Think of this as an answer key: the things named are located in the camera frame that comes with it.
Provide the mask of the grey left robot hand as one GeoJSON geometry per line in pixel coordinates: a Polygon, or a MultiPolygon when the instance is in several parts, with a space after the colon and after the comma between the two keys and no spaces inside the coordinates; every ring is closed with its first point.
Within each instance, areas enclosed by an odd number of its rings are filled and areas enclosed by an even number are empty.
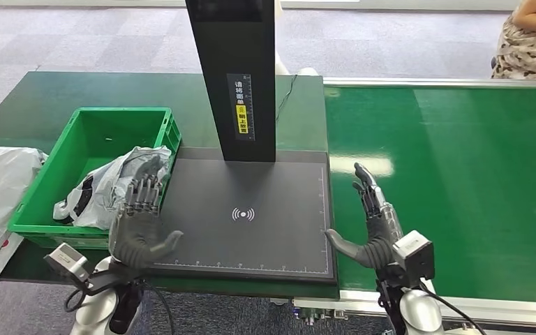
{"type": "Polygon", "coordinates": [[[137,165],[128,181],[109,239],[111,256],[127,267],[152,266],[173,253],[184,235],[170,231],[161,219],[166,172],[167,165],[154,154],[137,165]]]}

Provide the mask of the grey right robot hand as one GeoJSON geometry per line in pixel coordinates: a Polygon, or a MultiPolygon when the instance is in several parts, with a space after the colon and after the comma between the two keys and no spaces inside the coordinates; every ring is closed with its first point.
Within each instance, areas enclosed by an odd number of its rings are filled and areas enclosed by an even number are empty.
{"type": "Polygon", "coordinates": [[[358,162],[354,168],[359,181],[354,181],[352,186],[357,190],[365,213],[368,240],[360,246],[342,238],[333,229],[326,230],[325,236],[338,252],[363,267],[382,269],[394,262],[392,244],[403,237],[403,231],[395,208],[386,200],[375,177],[358,162]]]}

